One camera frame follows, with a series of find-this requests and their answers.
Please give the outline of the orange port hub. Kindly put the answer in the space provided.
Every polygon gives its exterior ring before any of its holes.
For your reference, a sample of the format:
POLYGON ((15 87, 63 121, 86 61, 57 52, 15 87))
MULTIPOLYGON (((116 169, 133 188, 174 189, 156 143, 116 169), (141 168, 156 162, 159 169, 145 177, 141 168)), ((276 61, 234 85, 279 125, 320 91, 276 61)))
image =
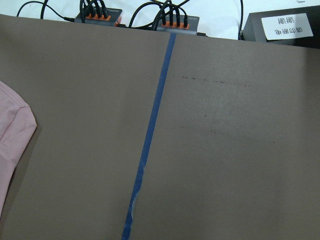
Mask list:
POLYGON ((196 35, 200 18, 188 15, 182 6, 187 0, 179 4, 174 4, 171 0, 166 0, 160 4, 152 24, 152 31, 170 32, 176 34, 196 35))
POLYGON ((123 10, 108 8, 103 0, 81 0, 75 23, 116 27, 121 23, 123 10))

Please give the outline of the blue tape grid lines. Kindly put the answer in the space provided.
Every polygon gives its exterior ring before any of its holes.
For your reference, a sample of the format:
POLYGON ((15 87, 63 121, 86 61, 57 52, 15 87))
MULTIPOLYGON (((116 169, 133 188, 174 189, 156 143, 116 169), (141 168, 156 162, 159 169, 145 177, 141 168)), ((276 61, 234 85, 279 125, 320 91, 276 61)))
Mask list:
POLYGON ((124 222, 124 227, 121 235, 122 240, 130 239, 132 224, 134 221, 134 207, 143 184, 145 167, 148 162, 150 147, 152 144, 154 130, 156 127, 156 122, 157 122, 158 113, 159 113, 161 100, 163 96, 163 91, 164 91, 164 87, 165 87, 165 83, 168 75, 171 57, 172 57, 172 53, 173 53, 175 42, 176 42, 176 37, 177 35, 175 33, 171 33, 169 35, 169 40, 166 47, 165 56, 164 56, 164 60, 162 63, 162 67, 161 67, 161 71, 158 79, 157 89, 156 89, 154 100, 153 100, 151 114, 150 114, 147 130, 145 134, 141 156, 140 156, 139 164, 137 167, 137 172, 136 172, 133 189, 132 189, 132 193, 131 193, 131 197, 130 197, 130 201, 127 209, 127 214, 124 222))

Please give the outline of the brown paper table cover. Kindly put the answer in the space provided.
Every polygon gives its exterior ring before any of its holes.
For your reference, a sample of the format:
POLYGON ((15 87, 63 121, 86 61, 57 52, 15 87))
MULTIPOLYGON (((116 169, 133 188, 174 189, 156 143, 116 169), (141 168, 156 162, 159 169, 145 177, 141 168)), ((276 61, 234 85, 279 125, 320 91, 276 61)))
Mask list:
MULTIPOLYGON (((3 240, 121 240, 171 33, 0 17, 35 116, 3 240)), ((320 51, 177 34, 131 240, 317 240, 320 51)))

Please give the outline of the right orange port hub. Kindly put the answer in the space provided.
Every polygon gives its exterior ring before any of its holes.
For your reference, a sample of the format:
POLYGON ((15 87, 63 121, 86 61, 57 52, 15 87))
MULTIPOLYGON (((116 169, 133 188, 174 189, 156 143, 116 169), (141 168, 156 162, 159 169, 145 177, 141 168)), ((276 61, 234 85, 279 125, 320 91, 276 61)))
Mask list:
POLYGON ((187 0, 179 4, 174 4, 171 0, 166 0, 160 4, 152 24, 152 31, 170 32, 176 34, 196 35, 200 18, 188 15, 182 6, 187 0))

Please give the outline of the left orange port hub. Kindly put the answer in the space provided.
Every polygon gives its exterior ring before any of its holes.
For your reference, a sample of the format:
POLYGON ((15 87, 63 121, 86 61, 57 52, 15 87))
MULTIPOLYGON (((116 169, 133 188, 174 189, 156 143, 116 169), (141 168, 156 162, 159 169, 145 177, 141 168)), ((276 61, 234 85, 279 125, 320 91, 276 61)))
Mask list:
POLYGON ((123 10, 108 8, 103 0, 81 0, 75 23, 116 27, 121 23, 123 10))

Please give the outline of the black box with label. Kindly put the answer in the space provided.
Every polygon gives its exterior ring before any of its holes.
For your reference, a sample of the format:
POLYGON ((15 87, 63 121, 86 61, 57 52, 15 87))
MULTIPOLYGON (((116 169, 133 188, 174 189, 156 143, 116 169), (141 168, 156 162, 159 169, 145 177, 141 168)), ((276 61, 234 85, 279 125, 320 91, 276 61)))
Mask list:
POLYGON ((244 41, 320 48, 320 7, 254 12, 241 33, 244 41))

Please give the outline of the pink Snoopy t-shirt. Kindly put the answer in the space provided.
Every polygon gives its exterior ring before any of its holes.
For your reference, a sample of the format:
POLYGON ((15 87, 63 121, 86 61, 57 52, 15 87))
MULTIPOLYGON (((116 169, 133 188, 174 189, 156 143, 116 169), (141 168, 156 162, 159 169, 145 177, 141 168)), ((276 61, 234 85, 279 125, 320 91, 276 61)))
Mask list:
POLYGON ((13 172, 37 128, 24 99, 0 83, 0 208, 3 209, 13 172))

